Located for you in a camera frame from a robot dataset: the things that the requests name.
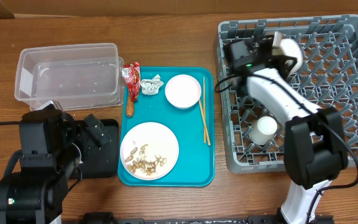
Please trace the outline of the pale green bowl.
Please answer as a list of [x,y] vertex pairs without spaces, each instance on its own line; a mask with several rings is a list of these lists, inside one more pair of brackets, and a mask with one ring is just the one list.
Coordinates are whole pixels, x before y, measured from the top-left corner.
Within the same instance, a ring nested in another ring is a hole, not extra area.
[[289,75],[296,73],[303,63],[303,54],[299,45],[293,39],[282,39],[280,49],[284,56],[290,57],[285,60],[286,70]]

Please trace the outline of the wooden chopstick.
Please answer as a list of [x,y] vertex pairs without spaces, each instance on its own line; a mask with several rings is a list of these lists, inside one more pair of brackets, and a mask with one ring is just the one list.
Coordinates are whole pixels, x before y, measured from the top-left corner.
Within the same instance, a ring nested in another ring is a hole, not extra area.
[[201,112],[201,118],[203,121],[203,130],[204,130],[204,136],[206,139],[206,143],[210,146],[211,145],[211,141],[209,138],[209,133],[208,133],[208,127],[206,125],[206,118],[205,118],[205,114],[204,114],[204,110],[203,110],[203,105],[201,104],[201,100],[198,100],[198,104],[199,104],[199,108],[200,108],[200,112]]
[[[203,105],[203,113],[205,115],[205,77],[203,77],[203,93],[202,93],[202,105]],[[204,129],[204,143],[207,143],[206,139],[206,129]]]

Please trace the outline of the red snack wrapper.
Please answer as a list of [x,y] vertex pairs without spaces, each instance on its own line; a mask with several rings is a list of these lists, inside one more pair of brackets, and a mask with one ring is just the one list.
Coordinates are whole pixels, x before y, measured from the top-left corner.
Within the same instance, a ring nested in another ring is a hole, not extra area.
[[126,83],[132,102],[136,102],[140,92],[140,64],[138,62],[124,65],[122,77]]

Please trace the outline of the white paper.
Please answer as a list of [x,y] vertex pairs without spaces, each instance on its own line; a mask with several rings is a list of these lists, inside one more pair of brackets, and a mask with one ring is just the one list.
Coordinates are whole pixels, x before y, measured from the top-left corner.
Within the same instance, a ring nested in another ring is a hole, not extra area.
[[152,79],[143,79],[140,82],[141,92],[144,95],[157,95],[163,84],[164,82],[161,81],[159,74],[154,76]]

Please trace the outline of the white paper cup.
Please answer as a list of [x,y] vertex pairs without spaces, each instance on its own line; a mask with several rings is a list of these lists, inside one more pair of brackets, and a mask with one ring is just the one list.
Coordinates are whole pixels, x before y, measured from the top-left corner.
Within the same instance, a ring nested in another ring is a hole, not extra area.
[[270,116],[263,116],[254,122],[249,133],[250,140],[258,145],[264,145],[273,139],[277,132],[278,124]]

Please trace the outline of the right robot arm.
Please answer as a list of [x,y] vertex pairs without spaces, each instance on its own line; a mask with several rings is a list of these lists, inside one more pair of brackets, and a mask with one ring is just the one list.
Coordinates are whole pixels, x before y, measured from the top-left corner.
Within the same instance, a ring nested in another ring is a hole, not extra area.
[[293,39],[235,40],[223,52],[230,78],[238,81],[235,88],[262,103],[285,129],[284,165],[291,185],[276,221],[314,222],[322,193],[348,165],[341,115],[310,102],[287,83],[303,63]]

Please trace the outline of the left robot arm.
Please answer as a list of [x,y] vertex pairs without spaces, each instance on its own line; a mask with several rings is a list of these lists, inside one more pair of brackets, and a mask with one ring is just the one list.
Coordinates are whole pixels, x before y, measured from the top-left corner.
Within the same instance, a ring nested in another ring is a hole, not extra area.
[[58,223],[70,179],[111,177],[117,169],[118,123],[81,121],[61,110],[31,111],[18,122],[21,149],[0,180],[0,223]]

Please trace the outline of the black tray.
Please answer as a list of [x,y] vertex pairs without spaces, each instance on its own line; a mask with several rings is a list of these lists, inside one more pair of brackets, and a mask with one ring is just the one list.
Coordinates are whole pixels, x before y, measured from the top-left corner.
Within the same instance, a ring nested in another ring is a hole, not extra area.
[[104,145],[96,143],[84,120],[75,121],[77,140],[74,144],[81,152],[78,168],[84,179],[110,178],[116,175],[119,162],[119,124],[115,119],[102,119],[105,132],[110,136]]

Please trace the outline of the orange carrot piece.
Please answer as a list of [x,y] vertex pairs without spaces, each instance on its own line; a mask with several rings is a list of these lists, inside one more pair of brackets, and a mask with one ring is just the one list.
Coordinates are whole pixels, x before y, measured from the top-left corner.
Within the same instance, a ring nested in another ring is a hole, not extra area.
[[131,118],[134,115],[135,107],[131,97],[128,97],[126,104],[126,116]]

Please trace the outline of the clear plastic bin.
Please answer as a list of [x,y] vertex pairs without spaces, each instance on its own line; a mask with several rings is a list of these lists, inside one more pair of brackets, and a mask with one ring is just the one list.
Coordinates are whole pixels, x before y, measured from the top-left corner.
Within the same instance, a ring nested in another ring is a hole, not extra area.
[[31,110],[50,100],[65,111],[120,106],[125,92],[123,65],[114,43],[24,49],[14,97]]

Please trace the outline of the white plate with scraps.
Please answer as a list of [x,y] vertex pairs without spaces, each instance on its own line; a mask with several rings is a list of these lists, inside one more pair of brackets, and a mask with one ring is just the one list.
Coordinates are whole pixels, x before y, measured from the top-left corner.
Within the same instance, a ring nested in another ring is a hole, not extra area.
[[120,159],[124,170],[139,180],[157,180],[175,167],[180,147],[173,131],[156,122],[140,123],[123,137]]

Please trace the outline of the grey dish rack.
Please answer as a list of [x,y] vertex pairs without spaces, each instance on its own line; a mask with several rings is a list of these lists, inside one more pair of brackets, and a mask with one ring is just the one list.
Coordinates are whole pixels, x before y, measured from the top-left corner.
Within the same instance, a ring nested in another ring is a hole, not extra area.
[[262,146],[250,141],[253,121],[268,110],[251,97],[229,87],[224,46],[269,31],[293,39],[303,54],[299,71],[288,83],[303,97],[341,116],[346,142],[358,158],[358,15],[292,17],[223,21],[215,43],[216,73],[223,92],[223,135],[226,165],[235,174],[284,170],[284,130]]

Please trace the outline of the teal serving tray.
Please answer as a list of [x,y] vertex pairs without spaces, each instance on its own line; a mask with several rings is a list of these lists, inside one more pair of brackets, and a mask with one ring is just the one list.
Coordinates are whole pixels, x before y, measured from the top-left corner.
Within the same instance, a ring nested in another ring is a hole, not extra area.
[[204,143],[203,121],[199,105],[181,110],[171,105],[165,96],[165,89],[154,96],[139,95],[135,103],[135,113],[129,118],[122,116],[121,136],[134,126],[144,122],[165,125],[178,139],[180,152],[178,161],[166,176],[157,180],[139,180],[131,177],[119,160],[117,174],[120,180],[131,186],[159,187],[205,187],[215,175],[215,137],[214,137],[214,82],[210,71],[201,67],[148,67],[140,68],[143,79],[151,79],[157,74],[167,83],[176,75],[190,75],[203,84],[205,77],[206,125],[211,145]]

